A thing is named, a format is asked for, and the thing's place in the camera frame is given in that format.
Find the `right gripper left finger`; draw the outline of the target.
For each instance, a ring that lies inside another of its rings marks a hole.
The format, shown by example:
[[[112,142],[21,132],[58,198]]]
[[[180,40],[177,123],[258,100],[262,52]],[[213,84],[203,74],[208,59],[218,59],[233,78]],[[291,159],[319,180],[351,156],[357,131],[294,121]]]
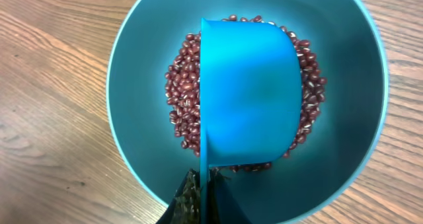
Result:
[[[156,224],[200,224],[200,195],[199,174],[190,169]]]

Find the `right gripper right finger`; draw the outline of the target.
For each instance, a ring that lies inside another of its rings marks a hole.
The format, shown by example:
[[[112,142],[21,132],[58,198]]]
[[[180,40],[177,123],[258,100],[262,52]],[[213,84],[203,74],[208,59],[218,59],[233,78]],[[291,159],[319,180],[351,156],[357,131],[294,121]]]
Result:
[[[210,170],[208,224],[251,224],[218,170]]]

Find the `blue plastic measuring scoop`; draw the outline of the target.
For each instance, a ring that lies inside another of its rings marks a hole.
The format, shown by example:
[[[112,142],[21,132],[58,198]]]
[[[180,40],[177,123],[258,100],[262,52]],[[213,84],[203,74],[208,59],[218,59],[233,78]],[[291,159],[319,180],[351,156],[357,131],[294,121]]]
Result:
[[[201,21],[201,221],[209,170],[274,161],[299,126],[302,88],[296,50],[263,22]]]

